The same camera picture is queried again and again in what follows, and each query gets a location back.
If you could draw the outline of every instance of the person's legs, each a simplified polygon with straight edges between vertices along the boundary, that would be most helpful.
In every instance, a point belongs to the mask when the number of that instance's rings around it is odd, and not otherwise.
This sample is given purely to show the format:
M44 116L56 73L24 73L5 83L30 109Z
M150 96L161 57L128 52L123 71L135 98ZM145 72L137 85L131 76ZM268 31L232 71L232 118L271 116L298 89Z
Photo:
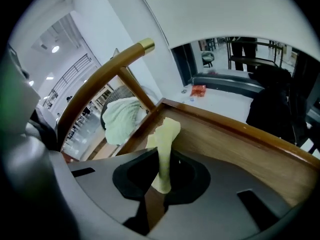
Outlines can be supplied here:
M243 47L242 43L232 42L231 47L232 47L233 56L242 57L242 47ZM243 67L242 63L236 62L235 63L235 70L244 71L244 67Z
M254 42L255 38L246 37L246 40L248 42ZM256 44L255 43L244 43L243 44L243 50L246 58L255 58L256 57ZM256 69L255 66L252 65L246 65L246 70L248 72L254 72Z

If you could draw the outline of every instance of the gold tip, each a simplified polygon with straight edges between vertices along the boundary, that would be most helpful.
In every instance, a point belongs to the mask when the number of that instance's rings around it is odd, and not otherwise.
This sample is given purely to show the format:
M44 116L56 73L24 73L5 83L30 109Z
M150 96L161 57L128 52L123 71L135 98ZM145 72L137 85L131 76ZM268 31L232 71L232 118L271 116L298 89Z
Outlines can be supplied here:
M150 53L155 49L155 42L151 38L145 38L138 42L144 49L144 55Z

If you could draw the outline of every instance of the red package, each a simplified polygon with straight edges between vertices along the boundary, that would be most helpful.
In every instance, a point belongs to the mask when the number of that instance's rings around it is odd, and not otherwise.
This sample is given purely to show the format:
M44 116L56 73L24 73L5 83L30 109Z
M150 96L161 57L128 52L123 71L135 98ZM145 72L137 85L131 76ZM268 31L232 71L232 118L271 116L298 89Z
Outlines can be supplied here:
M205 93L206 93L205 85L194 85L192 86L192 91L190 96L204 97Z

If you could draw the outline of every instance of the light green cloth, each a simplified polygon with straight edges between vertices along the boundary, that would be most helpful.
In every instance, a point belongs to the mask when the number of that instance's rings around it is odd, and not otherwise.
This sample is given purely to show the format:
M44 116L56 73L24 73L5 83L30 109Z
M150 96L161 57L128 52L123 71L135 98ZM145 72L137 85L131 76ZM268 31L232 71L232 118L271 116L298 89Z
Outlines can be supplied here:
M105 123L105 138L111 145L125 143L136 127L136 117L140 102L132 98L124 98L108 104L102 115Z

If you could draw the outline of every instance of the ceiling light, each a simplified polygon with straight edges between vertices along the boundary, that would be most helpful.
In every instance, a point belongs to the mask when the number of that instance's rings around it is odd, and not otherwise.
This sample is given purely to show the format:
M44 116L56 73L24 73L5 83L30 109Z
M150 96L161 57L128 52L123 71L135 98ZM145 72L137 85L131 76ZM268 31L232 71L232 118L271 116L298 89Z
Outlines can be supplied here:
M59 45L57 45L57 46L52 48L51 52L54 54L59 50L59 48L60 48Z

